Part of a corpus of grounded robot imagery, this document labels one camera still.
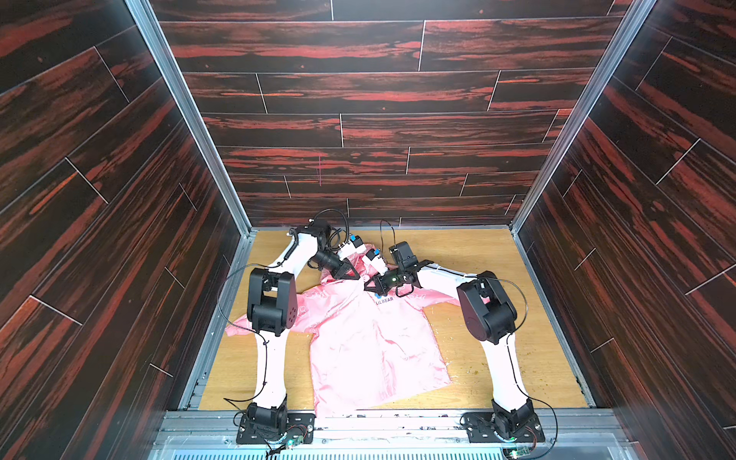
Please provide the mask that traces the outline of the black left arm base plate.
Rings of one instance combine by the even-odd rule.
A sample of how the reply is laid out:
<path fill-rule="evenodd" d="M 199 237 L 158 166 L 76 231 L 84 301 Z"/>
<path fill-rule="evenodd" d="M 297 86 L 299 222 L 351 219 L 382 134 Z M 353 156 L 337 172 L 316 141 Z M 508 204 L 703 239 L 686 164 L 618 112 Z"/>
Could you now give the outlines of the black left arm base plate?
<path fill-rule="evenodd" d="M 314 440 L 315 420 L 314 413 L 298 411 L 289 411 L 277 422 L 256 422 L 243 414 L 238 423 L 236 444 L 289 448 L 309 445 Z"/>

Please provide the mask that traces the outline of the pink printed jacket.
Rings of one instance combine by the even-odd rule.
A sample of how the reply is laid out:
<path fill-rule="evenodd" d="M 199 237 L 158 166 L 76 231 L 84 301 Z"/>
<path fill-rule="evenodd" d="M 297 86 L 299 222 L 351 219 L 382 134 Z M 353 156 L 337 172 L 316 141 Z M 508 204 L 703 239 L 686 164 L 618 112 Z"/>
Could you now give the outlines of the pink printed jacket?
<path fill-rule="evenodd" d="M 292 328 L 312 335 L 316 416 L 342 416 L 450 385 L 424 310 L 457 305 L 457 299 L 432 289 L 379 297 L 364 289 L 377 270 L 364 256 L 354 254 L 349 260 L 360 280 L 335 280 L 323 273 L 319 285 L 297 297 Z"/>

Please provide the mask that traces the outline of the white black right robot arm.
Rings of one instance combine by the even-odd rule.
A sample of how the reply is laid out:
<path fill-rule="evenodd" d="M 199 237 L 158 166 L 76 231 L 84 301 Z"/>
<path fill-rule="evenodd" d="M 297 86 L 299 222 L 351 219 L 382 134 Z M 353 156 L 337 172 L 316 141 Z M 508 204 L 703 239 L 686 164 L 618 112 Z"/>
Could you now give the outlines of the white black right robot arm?
<path fill-rule="evenodd" d="M 505 282 L 488 270 L 467 274 L 419 261 L 404 241 L 389 252 L 394 268 L 379 268 L 365 283 L 366 291 L 379 296 L 406 296 L 417 289 L 442 293 L 459 302 L 469 333 L 481 343 L 493 383 L 492 410 L 463 415 L 461 424 L 469 439 L 483 442 L 492 435 L 501 442 L 544 441 L 533 399 L 521 379 L 516 352 L 518 313 L 503 287 Z"/>

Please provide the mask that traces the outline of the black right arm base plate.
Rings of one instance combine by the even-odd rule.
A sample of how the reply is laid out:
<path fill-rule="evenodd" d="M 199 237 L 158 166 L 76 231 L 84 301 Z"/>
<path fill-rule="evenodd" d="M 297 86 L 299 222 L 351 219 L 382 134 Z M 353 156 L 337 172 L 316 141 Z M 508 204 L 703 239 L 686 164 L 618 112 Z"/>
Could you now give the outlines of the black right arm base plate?
<path fill-rule="evenodd" d="M 526 419 L 501 412 L 466 412 L 460 418 L 471 444 L 542 444 L 544 430 L 536 414 Z"/>

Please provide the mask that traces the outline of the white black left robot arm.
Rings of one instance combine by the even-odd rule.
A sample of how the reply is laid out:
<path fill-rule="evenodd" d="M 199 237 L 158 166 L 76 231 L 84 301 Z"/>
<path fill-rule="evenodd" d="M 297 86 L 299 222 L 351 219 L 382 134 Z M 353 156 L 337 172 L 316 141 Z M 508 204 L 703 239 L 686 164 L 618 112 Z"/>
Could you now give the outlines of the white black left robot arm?
<path fill-rule="evenodd" d="M 268 442 L 288 432 L 287 390 L 284 380 L 289 330 L 297 320 L 296 279 L 305 266 L 328 270 L 337 280 L 358 280 L 353 264 L 331 245 L 337 233 L 328 222 L 314 218 L 289 230 L 291 244 L 271 264 L 251 271 L 248 279 L 247 320 L 261 337 L 257 346 L 258 374 L 262 388 L 241 419 L 247 437 L 259 435 Z"/>

